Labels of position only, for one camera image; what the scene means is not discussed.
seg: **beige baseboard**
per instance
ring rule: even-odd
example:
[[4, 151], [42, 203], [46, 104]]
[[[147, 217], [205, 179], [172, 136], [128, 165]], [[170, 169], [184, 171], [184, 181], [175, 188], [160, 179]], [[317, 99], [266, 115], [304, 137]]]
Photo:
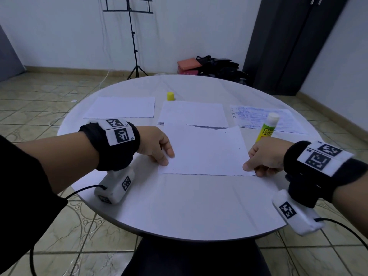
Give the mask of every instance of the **beige baseboard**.
[[[48, 74], [68, 74], [68, 75], [95, 75], [95, 76], [105, 76], [108, 73], [106, 69], [72, 69], [72, 68], [53, 68], [53, 67], [34, 67], [34, 66], [24, 66], [27, 72], [36, 73], [48, 73]], [[128, 77], [131, 71], [110, 71], [108, 76], [114, 77]], [[155, 75], [155, 73], [148, 72], [148, 75]], [[140, 77], [144, 77], [145, 74], [141, 71], [139, 72]]]
[[296, 96], [309, 106], [313, 107], [314, 109], [322, 113], [324, 116], [330, 118], [337, 125], [344, 128], [352, 135], [356, 136], [357, 138], [365, 142], [368, 142], [368, 132], [359, 127], [358, 125], [355, 125], [352, 121], [346, 119], [345, 117], [336, 113], [329, 107], [321, 104], [320, 102], [317, 102], [315, 99], [309, 97], [308, 95], [302, 92], [298, 92]]

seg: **white wall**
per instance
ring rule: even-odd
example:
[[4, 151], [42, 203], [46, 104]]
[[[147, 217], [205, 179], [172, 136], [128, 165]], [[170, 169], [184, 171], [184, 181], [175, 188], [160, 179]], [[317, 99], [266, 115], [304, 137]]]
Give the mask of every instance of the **white wall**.
[[[0, 24], [24, 65], [131, 70], [129, 16], [102, 13], [100, 1], [105, 8], [104, 0], [0, 0]], [[153, 0], [153, 15], [132, 14], [140, 65], [173, 73], [178, 60], [212, 55], [242, 69], [260, 1]]]
[[301, 92], [368, 131], [368, 0], [349, 0]]

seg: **white paper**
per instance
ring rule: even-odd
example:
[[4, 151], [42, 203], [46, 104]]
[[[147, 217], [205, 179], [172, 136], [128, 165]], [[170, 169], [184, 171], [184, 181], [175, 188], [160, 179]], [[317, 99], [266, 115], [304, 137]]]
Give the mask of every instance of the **white paper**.
[[152, 118], [154, 97], [97, 97], [83, 118]]
[[280, 115], [275, 128], [279, 132], [307, 134], [288, 109], [230, 106], [235, 123], [242, 128], [261, 129], [270, 112]]
[[248, 150], [238, 126], [213, 130], [186, 125], [166, 124], [163, 131], [175, 152], [159, 173], [251, 176], [244, 171]]
[[222, 104], [165, 101], [158, 125], [167, 123], [228, 128]]

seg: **black wristband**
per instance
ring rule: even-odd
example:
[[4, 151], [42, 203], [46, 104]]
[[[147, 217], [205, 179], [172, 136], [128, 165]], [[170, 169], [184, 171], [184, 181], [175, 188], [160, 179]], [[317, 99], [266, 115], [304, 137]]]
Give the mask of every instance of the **black wristband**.
[[368, 170], [368, 165], [356, 159], [348, 159], [333, 176], [328, 176], [297, 159], [310, 144], [300, 141], [293, 144], [284, 157], [284, 170], [290, 181], [289, 194], [297, 202], [313, 207], [318, 198], [332, 202], [332, 195], [338, 186], [358, 180]]
[[79, 131], [84, 132], [92, 146], [99, 153], [99, 163], [97, 170], [121, 170], [129, 166], [133, 160], [133, 155], [138, 151], [140, 145], [140, 135], [137, 128], [127, 122], [134, 133], [134, 140], [122, 142], [110, 146], [106, 137], [106, 131], [97, 123], [90, 123], [80, 127]]

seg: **music stand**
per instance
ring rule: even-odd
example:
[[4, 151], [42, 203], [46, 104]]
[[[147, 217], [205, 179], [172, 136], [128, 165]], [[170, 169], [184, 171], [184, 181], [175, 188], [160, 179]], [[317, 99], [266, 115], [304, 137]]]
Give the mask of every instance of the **music stand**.
[[133, 39], [133, 48], [134, 48], [134, 57], [136, 59], [136, 66], [134, 67], [134, 69], [132, 70], [132, 72], [129, 74], [128, 79], [132, 79], [131, 76], [134, 73], [134, 71], [136, 71], [136, 78], [139, 78], [139, 72], [138, 70], [140, 69], [146, 76], [148, 76], [148, 74], [138, 65], [138, 60], [137, 60], [137, 52], [138, 50], [136, 50], [136, 43], [134, 42], [134, 34], [136, 32], [133, 32], [133, 26], [132, 26], [132, 18], [130, 16], [131, 12], [138, 12], [138, 13], [149, 13], [149, 14], [153, 14], [153, 12], [151, 12], [150, 9], [150, 2], [152, 2], [152, 0], [139, 0], [139, 1], [146, 1], [148, 2], [148, 11], [134, 11], [132, 10], [132, 8], [130, 7], [130, 0], [126, 0], [126, 9], [108, 9], [108, 0], [106, 1], [106, 10], [103, 10], [103, 12], [128, 12], [129, 13], [129, 21], [130, 21], [130, 30], [132, 32], [132, 39]]

